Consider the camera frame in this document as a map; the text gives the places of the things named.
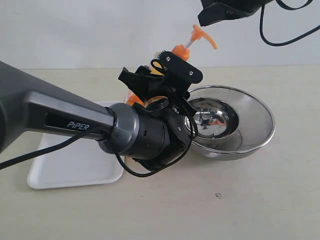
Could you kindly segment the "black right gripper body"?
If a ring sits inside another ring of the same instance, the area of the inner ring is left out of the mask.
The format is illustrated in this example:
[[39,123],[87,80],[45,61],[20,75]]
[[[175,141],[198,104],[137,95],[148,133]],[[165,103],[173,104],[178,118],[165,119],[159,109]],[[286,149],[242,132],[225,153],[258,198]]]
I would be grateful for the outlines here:
[[273,0],[202,0],[204,10],[223,13],[255,13]]

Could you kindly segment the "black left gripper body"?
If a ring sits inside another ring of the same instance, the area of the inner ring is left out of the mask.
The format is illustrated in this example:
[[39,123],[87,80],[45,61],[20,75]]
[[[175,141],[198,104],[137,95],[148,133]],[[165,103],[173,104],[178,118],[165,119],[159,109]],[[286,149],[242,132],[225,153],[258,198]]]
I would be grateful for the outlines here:
[[195,124],[184,127],[186,116],[174,87],[159,89],[165,97],[144,100],[147,105],[131,106],[131,158],[150,172],[159,172],[184,157],[198,134]]

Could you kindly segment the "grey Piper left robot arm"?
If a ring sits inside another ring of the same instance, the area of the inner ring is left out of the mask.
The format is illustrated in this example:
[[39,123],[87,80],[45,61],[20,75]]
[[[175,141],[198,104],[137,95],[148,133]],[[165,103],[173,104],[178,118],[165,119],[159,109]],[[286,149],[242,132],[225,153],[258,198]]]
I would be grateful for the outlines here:
[[196,110],[188,103],[189,86],[202,73],[179,61],[161,63],[159,74],[147,66],[124,68],[119,80],[144,105],[89,101],[4,62],[0,64],[0,148],[5,150],[24,132],[67,136],[64,142],[0,164],[2,169],[58,151],[79,139],[92,139],[106,153],[133,158],[147,176],[172,166],[190,149],[198,133]]

